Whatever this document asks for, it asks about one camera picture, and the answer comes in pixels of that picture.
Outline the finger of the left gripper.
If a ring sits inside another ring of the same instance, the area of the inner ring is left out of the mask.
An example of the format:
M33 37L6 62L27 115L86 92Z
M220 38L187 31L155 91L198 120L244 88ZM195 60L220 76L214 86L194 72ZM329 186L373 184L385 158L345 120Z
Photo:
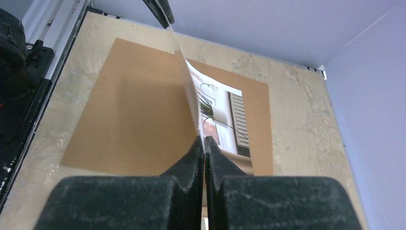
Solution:
M162 7L161 10L161 21L160 23L162 25L169 25L169 24L174 24L175 19L171 10L171 7L169 5L168 0L159 0L159 4Z
M143 0L143 3L148 7L162 28L167 29L169 23L167 22L164 11L158 5L158 2L156 0Z

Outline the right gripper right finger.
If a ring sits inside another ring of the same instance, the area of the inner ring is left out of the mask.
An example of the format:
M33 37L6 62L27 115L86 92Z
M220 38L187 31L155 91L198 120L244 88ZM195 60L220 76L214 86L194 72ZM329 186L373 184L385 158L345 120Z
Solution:
M251 176L206 137L211 230L360 230L344 187L323 176Z

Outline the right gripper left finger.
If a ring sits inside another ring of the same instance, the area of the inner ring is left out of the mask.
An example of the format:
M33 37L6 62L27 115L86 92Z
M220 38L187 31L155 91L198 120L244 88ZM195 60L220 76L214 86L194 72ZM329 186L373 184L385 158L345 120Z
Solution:
M50 193L36 230L199 230L203 145L158 176L70 176Z

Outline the brown backing board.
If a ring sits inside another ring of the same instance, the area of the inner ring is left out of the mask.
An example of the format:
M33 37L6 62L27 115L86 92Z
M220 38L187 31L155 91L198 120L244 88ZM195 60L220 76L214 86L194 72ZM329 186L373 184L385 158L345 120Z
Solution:
M159 175L196 135L174 54L117 38L60 163Z

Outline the plant photo print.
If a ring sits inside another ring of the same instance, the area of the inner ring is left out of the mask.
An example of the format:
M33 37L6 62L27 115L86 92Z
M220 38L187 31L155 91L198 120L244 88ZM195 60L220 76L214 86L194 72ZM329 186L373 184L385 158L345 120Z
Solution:
M183 55L171 26L167 29L180 65L186 98L197 134L212 137L222 154L253 175L242 91L195 68Z

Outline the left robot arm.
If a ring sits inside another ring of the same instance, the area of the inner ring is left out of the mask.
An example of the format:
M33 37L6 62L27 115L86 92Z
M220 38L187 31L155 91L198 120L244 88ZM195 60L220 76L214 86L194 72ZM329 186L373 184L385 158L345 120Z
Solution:
M145 0L148 7L160 25L166 29L175 19L167 0ZM15 75L22 72L27 62L26 36L23 23L8 11L0 10L0 98L11 99L26 92L18 92L22 84Z

